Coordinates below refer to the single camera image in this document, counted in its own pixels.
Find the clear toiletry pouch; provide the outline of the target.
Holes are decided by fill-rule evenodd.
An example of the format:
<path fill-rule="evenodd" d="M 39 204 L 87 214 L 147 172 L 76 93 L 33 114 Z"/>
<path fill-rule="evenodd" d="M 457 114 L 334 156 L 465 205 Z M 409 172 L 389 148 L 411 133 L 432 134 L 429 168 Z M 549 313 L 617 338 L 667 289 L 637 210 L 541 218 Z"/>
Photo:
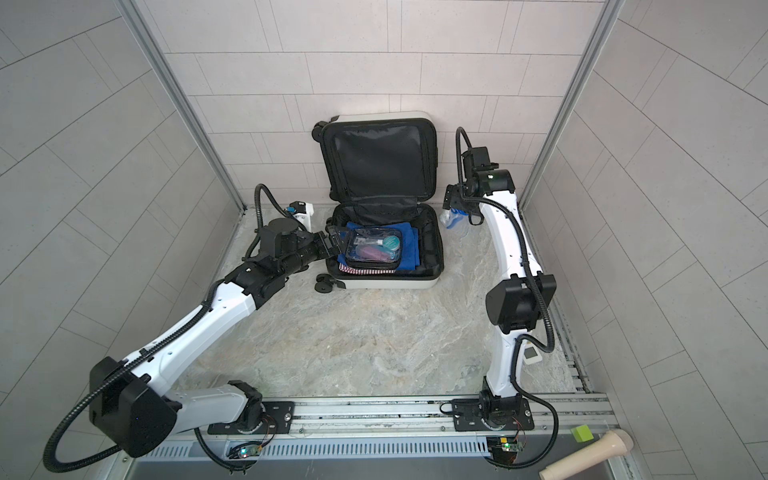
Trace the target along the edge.
<path fill-rule="evenodd" d="M 356 269 L 394 270 L 402 260 L 403 240 L 399 230 L 389 227 L 361 227 L 346 236 L 344 259 Z"/>

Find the blue lid plastic cup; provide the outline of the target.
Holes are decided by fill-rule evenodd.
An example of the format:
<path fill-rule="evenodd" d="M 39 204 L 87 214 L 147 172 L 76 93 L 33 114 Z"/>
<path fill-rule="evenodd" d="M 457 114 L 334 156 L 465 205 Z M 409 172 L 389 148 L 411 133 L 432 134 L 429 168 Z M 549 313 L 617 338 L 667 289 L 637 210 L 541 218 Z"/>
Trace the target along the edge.
<path fill-rule="evenodd" d="M 461 230 L 469 225 L 469 215 L 460 209 L 444 209 L 439 215 L 439 220 L 446 230 Z"/>

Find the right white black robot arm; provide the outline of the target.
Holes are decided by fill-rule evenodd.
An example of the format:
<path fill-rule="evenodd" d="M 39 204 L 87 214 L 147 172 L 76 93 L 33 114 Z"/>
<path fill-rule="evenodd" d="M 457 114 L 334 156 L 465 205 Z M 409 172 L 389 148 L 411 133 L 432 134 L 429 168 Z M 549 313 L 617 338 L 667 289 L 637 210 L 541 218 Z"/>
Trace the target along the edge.
<path fill-rule="evenodd" d="M 477 217 L 489 227 L 501 279 L 485 297 L 486 313 L 498 340 L 479 395 L 485 422 L 494 426 L 523 414 L 532 399 L 521 390 L 524 352 L 555 350 L 549 304 L 557 288 L 536 260 L 522 227 L 511 174 L 490 160 L 485 147 L 456 148 L 458 182 L 446 188 L 444 208 Z"/>

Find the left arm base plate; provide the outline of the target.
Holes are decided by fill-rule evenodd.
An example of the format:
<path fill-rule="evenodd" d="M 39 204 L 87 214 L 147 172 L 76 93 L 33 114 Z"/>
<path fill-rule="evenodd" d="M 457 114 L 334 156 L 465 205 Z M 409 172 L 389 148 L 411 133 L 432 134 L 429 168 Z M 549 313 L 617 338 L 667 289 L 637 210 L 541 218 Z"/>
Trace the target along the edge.
<path fill-rule="evenodd" d="M 288 434 L 291 429 L 295 403 L 266 401 L 258 407 L 247 406 L 246 411 L 232 423 L 216 423 L 207 427 L 209 435 L 272 435 Z"/>

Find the blue shirt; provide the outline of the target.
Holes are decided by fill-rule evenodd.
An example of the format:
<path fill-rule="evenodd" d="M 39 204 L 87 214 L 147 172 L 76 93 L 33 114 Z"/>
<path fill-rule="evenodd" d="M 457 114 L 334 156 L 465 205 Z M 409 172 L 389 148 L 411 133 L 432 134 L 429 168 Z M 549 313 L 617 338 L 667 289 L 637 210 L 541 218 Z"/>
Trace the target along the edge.
<path fill-rule="evenodd" d="M 411 224 L 407 222 L 384 225 L 384 226 L 362 226 L 352 222 L 348 222 L 345 227 L 342 227 L 339 229 L 339 237 L 342 242 L 342 248 L 343 248 L 341 254 L 337 256 L 337 262 L 339 264 L 347 265 L 344 259 L 344 252 L 346 249 L 346 241 L 345 241 L 346 234 L 352 229 L 361 228 L 361 227 L 389 227 L 389 228 L 397 229 L 401 232 L 402 240 L 403 240 L 402 260 L 400 265 L 396 269 L 394 269 L 395 273 L 400 271 L 412 272 L 412 271 L 415 271 L 416 268 L 420 265 L 419 247 L 418 247 L 418 230 L 415 227 L 412 227 Z"/>

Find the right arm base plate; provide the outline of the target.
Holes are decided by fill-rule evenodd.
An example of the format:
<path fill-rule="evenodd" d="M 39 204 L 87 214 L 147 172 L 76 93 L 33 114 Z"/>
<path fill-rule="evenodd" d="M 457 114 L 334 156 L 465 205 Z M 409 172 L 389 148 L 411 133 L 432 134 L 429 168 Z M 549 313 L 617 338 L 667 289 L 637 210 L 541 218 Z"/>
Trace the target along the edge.
<path fill-rule="evenodd" d="M 535 428 L 529 403 L 521 395 L 453 399 L 449 405 L 458 432 L 531 431 Z"/>

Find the red white striped cloth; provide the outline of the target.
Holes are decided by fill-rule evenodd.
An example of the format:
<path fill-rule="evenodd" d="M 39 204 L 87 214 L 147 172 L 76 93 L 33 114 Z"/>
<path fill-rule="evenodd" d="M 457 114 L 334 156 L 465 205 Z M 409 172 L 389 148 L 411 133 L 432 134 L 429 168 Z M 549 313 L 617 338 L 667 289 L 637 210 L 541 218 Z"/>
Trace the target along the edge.
<path fill-rule="evenodd" d="M 354 268 L 350 267 L 344 264 L 339 264 L 338 269 L 346 274 L 351 275 L 389 275 L 394 274 L 395 270 L 388 270 L 388 269 L 360 269 L 360 268 Z"/>

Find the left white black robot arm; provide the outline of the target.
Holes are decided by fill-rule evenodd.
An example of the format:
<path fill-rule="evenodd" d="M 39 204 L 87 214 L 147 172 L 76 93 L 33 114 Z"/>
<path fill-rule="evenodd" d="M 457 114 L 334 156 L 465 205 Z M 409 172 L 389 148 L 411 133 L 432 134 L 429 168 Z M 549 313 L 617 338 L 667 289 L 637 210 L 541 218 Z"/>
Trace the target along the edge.
<path fill-rule="evenodd" d="M 91 371 L 92 425 L 132 457 L 179 432 L 217 423 L 258 424 L 261 397 L 243 381 L 209 389 L 174 390 L 180 375 L 217 339 L 280 291 L 290 275 L 344 249 L 337 228 L 303 230 L 279 218 L 259 231 L 260 249 L 215 282 L 199 307 L 123 360 L 107 357 Z"/>

